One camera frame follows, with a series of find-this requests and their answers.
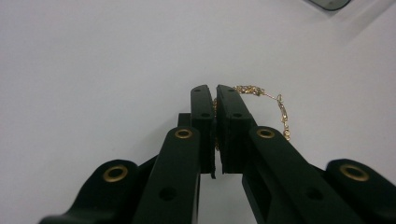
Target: white surface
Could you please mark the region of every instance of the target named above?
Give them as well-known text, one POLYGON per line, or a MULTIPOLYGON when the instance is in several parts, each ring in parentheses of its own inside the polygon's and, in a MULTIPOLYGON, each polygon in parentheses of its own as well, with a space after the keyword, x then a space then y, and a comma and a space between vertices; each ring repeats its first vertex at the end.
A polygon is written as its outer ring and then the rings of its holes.
MULTIPOLYGON (((102 163, 156 155, 202 84, 282 92, 308 161, 395 184, 394 2, 2 1, 0 223, 61 214, 102 163)), ((244 99, 281 129, 276 102, 244 99)), ((199 222, 255 223, 241 176, 219 171, 202 177, 199 222)))

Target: chain link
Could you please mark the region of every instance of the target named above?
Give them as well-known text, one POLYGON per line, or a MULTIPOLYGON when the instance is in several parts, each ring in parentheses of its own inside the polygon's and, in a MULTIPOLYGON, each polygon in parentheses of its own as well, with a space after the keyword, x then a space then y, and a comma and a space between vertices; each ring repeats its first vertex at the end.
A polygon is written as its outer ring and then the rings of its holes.
MULTIPOLYGON (((262 89, 260 87, 256 86, 235 86, 233 87, 239 94, 251 94, 251 95, 256 95, 256 96, 268 96, 273 100, 277 101, 277 105, 279 106, 280 113, 282 115, 280 121, 283 123, 283 136, 289 141, 290 140, 290 129, 289 129, 289 117, 288 113, 286 112, 286 108, 283 105, 283 98, 282 95, 279 94, 277 97, 274 97, 270 94, 267 94, 265 92, 265 89, 262 89)), ((217 107, 218 107, 218 100, 215 98, 213 100, 213 108, 215 109, 215 115, 217 113, 217 107)))

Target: jewelry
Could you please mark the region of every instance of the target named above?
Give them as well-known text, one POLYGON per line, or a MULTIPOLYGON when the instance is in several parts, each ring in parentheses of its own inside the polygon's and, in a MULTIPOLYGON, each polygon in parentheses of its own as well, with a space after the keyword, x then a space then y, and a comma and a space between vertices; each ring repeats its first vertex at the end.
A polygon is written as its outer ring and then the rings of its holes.
MULTIPOLYGON (((235 86, 233 87, 239 94, 251 94, 251 95, 256 95, 256 96, 268 96, 269 98, 276 100, 277 105, 279 106, 280 113, 282 115, 280 121, 283 123, 283 136, 289 141, 290 140, 290 129, 289 129, 289 124, 288 124, 288 113, 286 112, 286 108, 283 105, 283 98, 282 95, 279 94, 277 97, 274 97, 268 93, 265 92, 265 89, 262 89, 260 87, 256 86, 235 86)), ((218 101, 215 98, 213 100, 213 107, 215 109, 215 114, 217 111, 217 104, 218 101)))

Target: black plastic part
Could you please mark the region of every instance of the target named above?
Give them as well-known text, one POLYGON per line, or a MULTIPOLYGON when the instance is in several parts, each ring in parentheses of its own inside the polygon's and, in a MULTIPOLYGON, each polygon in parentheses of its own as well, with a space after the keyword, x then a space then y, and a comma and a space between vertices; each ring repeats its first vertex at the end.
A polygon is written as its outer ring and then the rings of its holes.
POLYGON ((251 162, 243 174, 242 185, 257 223, 265 223, 272 202, 271 193, 251 162))
POLYGON ((206 85, 191 90, 191 126, 201 134, 201 174, 212 174, 215 166, 215 111, 212 96, 206 85))
POLYGON ((257 125, 236 90, 218 85, 217 92, 217 137, 222 171, 242 174, 248 157, 245 139, 248 130, 257 125))
POLYGON ((191 126, 191 114, 190 113, 178 114, 177 127, 178 126, 191 126))
POLYGON ((317 5, 328 11, 340 10, 346 7, 351 0, 309 0, 313 4, 317 5))
POLYGON ((177 127, 166 135, 136 209, 134 224, 196 223, 199 144, 200 134, 192 127, 177 127))
POLYGON ((351 160, 331 161, 325 178, 368 223, 396 223, 396 187, 370 167, 351 160))
POLYGON ((318 168, 317 166, 312 165, 312 167, 314 167, 314 169, 318 172, 318 174, 323 178, 324 176, 324 170, 318 168))
POLYGON ((152 168, 154 167, 155 161, 157 160, 157 156, 151 158, 150 160, 144 162, 143 164, 139 165, 139 181, 138 185, 141 189, 140 192, 143 192, 143 189, 146 187, 149 176, 151 175, 152 168))
POLYGON ((271 194, 267 209, 248 197, 253 211, 261 212, 256 217, 263 217, 268 224, 364 223, 282 133, 268 127, 254 127, 249 136, 252 165, 262 178, 262 182, 256 183, 264 183, 262 189, 268 189, 271 194))
POLYGON ((141 194, 137 166, 130 161, 101 165, 82 186, 71 208, 61 216, 45 217, 40 224, 110 224, 131 221, 141 194), (123 165, 127 176, 116 182, 104 180, 105 171, 123 165))

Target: brass insert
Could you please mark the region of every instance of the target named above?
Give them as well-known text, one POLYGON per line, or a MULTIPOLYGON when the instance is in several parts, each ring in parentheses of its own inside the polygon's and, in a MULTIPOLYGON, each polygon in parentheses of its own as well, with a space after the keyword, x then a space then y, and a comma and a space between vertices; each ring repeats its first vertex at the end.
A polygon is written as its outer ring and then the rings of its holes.
POLYGON ((356 181, 364 182, 370 178, 370 176, 365 171, 352 164, 341 165, 340 171, 343 173, 343 175, 356 181))
POLYGON ((257 130, 257 135, 261 138, 273 138, 275 133, 269 129, 259 129, 257 130))
POLYGON ((175 132, 175 136, 178 138, 190 138, 192 137, 192 131, 188 129, 180 129, 177 132, 175 132))
POLYGON ((128 169, 124 165, 116 165, 108 168, 103 174, 106 182, 113 183, 122 180, 128 175, 128 169))

